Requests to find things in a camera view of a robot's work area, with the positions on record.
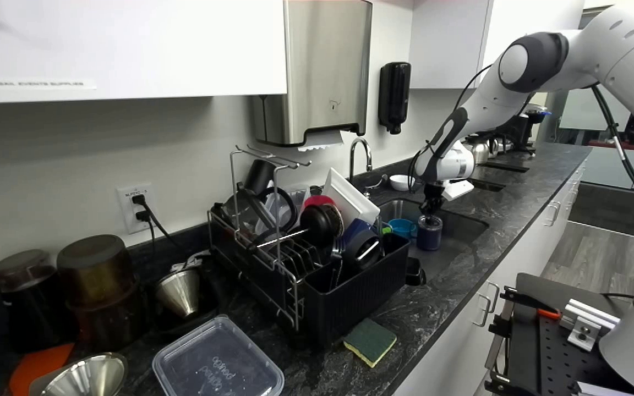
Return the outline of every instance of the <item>green sponge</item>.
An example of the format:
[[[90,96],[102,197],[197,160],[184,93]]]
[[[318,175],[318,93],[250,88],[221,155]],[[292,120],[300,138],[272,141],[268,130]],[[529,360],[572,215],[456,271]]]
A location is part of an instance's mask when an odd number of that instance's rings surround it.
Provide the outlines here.
[[[364,318],[343,338],[346,349],[354,352],[368,367],[377,367],[379,360],[396,345],[396,334],[372,318]]]

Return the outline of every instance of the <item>white robotic arm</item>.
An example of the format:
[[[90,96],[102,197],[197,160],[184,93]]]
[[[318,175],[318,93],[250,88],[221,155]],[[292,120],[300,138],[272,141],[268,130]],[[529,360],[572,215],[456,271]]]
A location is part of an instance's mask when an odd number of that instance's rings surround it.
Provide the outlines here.
[[[459,141],[515,117],[533,93],[602,83],[634,115],[634,1],[610,6],[584,30],[538,33],[515,40],[479,90],[452,111],[417,154],[426,183],[468,177]],[[634,312],[602,338],[604,358],[634,385]]]

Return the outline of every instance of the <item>dark granite countertop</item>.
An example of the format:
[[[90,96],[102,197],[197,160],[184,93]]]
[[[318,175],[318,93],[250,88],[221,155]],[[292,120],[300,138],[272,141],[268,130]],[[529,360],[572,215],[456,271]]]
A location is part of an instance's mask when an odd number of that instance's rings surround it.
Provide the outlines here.
[[[339,345],[324,352],[306,347],[302,338],[277,326],[228,272],[207,263],[202,271],[212,280],[218,299],[217,312],[228,312],[284,369],[284,393],[392,393],[587,155],[587,148],[539,144],[533,160],[526,154],[506,154],[495,160],[514,167],[526,164],[529,171],[499,167],[477,171],[479,181],[499,183],[504,188],[477,188],[447,203],[445,208],[484,219],[489,229],[477,240],[456,242],[459,247],[450,248],[459,251],[456,255],[418,255],[427,271],[427,283],[404,286],[370,315],[399,336],[394,349],[374,369]],[[165,342],[171,342],[171,336],[150,331],[122,349],[131,364],[123,393],[163,393],[150,360]]]

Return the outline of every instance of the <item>electrical outlet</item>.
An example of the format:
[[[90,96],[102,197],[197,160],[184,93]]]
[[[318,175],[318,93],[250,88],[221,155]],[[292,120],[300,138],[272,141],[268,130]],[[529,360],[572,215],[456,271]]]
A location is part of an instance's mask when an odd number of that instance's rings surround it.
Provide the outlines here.
[[[147,221],[141,221],[138,217],[138,213],[143,211],[143,207],[135,204],[132,195],[146,195],[147,207],[160,215],[160,195],[150,183],[118,186],[118,195],[120,195],[120,207],[122,207],[122,215],[123,215],[123,224],[129,233],[139,233],[147,229]]]

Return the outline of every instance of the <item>dish rack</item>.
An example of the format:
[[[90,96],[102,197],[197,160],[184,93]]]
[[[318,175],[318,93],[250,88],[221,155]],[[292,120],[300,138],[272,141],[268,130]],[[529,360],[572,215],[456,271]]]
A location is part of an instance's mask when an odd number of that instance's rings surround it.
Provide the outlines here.
[[[234,195],[237,155],[253,155],[284,169],[309,167],[310,163],[264,154],[251,148],[237,148],[230,154]],[[296,331],[309,331],[320,345],[331,345],[352,326],[379,307],[405,283],[408,247],[399,236],[383,236],[385,258],[357,272],[343,272],[331,259],[332,248],[318,248],[304,240],[304,230],[286,236],[275,229],[273,237],[256,243],[240,221],[240,204],[215,204],[207,213],[212,251],[253,296],[284,318]]]

